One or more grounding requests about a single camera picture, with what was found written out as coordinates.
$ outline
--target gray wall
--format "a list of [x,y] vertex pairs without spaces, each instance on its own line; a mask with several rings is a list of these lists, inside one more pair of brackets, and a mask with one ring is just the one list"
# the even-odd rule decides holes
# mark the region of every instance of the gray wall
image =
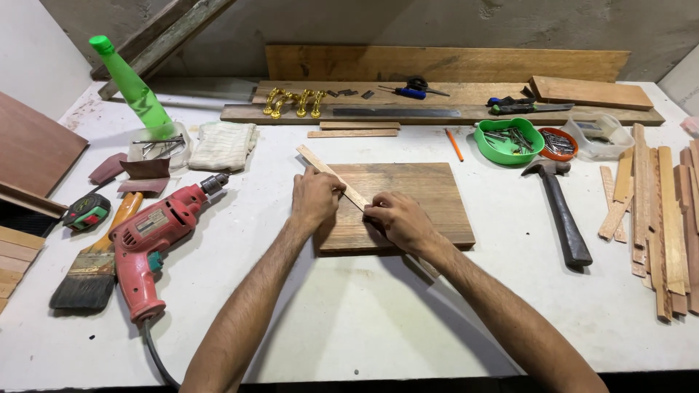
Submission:
[[[168,0],[41,0],[88,61]],[[265,76],[265,43],[630,50],[620,80],[659,81],[699,44],[698,0],[238,0],[161,76]]]

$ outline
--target forearm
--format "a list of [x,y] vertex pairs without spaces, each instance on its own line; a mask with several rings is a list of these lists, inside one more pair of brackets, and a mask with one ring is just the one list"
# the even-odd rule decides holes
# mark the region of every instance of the forearm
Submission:
[[289,218],[218,313],[189,364],[181,392],[236,392],[311,231]]
[[573,346],[536,310],[445,238],[423,258],[459,291],[505,351],[555,392],[606,392]]

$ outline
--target cloth rag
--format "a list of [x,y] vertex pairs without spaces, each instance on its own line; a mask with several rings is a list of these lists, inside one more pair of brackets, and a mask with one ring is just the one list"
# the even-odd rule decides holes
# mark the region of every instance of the cloth rag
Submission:
[[230,169],[237,171],[245,168],[247,155],[257,142],[255,124],[231,122],[208,122],[199,126],[199,144],[189,159],[193,169]]

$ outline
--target pencil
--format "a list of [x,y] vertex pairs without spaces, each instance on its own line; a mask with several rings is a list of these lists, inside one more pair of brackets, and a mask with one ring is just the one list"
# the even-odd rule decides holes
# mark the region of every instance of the pencil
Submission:
[[454,136],[452,135],[452,132],[449,131],[448,128],[444,129],[447,132],[447,136],[449,137],[449,140],[452,142],[452,145],[454,146],[454,150],[456,151],[456,155],[459,156],[459,161],[463,162],[463,156],[461,155],[461,151],[459,150],[459,147],[456,145],[456,141],[454,140]]

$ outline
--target drill power cord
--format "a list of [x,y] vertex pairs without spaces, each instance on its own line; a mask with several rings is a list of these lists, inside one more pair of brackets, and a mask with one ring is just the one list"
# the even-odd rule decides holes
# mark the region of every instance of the drill power cord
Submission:
[[175,378],[165,369],[163,362],[160,360],[160,356],[158,356],[158,351],[155,349],[153,337],[150,335],[150,318],[143,321],[143,333],[145,335],[145,342],[148,345],[148,350],[150,351],[150,356],[153,358],[153,362],[155,362],[155,366],[158,368],[158,371],[160,371],[160,374],[163,375],[163,379],[168,385],[174,387],[176,390],[180,390],[180,384],[177,383]]

